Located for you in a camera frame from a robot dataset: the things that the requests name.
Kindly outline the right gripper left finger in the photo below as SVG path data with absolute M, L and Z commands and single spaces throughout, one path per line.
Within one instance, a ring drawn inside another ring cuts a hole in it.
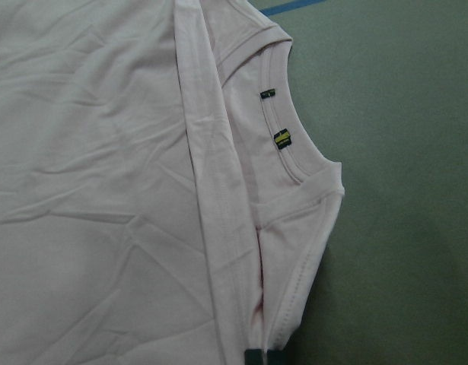
M 262 365 L 261 349 L 246 349 L 244 352 L 245 365 Z

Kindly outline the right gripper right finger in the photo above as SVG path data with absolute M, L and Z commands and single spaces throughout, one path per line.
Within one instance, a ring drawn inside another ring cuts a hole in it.
M 287 356 L 284 350 L 268 350 L 267 351 L 268 365 L 287 365 Z

